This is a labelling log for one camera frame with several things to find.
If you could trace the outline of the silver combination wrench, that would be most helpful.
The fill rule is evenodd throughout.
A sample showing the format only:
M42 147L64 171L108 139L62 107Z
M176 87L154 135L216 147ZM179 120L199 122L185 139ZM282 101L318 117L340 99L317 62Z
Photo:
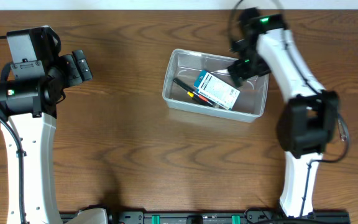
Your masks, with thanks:
M337 121L337 126L338 126L340 139L342 141L347 141L347 134L345 132L344 124L340 119Z

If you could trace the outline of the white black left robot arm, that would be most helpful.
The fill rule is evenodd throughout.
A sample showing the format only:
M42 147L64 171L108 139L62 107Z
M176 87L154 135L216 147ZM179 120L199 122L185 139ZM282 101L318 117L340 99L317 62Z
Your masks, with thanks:
M103 207L62 217L55 196L53 141L65 89L93 78L81 50L62 55L49 26L6 34L12 60L0 77L0 120L7 152L8 223L108 223Z

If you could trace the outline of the yellow black small screwdriver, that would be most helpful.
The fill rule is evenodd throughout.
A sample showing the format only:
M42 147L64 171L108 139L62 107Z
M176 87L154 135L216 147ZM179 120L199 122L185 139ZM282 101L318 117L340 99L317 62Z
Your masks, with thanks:
M199 105L203 105L203 106L208 106L209 103L205 100L202 100L198 95L195 95L194 93L188 91L187 95L189 95L191 97L191 99L193 101L195 101L196 103L198 103Z

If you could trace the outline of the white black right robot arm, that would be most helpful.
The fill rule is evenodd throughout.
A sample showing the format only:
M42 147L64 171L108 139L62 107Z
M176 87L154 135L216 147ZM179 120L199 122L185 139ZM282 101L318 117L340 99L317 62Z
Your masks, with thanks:
M228 66L229 75L236 87L255 76L274 76L285 104L276 126L286 160L280 207L288 218L303 218L313 212L318 166L325 162L323 154L340 120L339 97L312 74L282 13L263 16L252 7L237 21L243 38L229 39L239 55Z

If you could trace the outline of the blue white packaged tool card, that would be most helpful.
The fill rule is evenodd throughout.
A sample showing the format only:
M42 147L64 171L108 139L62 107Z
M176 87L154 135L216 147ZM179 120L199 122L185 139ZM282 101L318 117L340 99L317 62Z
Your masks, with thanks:
M202 70L193 85L196 92L225 110L232 110L240 91L212 73Z

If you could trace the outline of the black handled metal tool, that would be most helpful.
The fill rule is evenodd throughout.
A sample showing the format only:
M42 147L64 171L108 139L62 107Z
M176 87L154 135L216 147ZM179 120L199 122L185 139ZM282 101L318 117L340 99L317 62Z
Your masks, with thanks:
M183 88L186 91L186 93L188 91L190 91L190 92L194 93L195 95L198 95L202 100L207 101L209 103L209 105L208 105L209 107L213 107L213 108L218 108L219 107L216 103L212 102L207 97L202 96L199 93L197 93L196 90L193 87L187 85L185 82L181 81L179 78L174 78L173 82L176 83L181 88Z

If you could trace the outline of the clear plastic container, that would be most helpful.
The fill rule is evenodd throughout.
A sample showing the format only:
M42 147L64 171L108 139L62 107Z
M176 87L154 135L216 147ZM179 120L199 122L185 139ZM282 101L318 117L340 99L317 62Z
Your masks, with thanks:
M236 61L235 58L213 55L190 50L175 49L170 57L162 96L169 108L205 114L226 119L251 123L264 113L267 99L269 76L252 77L243 82L240 94L231 110L202 106L187 94L187 91L173 80L180 79L193 86L202 70L206 70L220 80L232 85L227 67Z

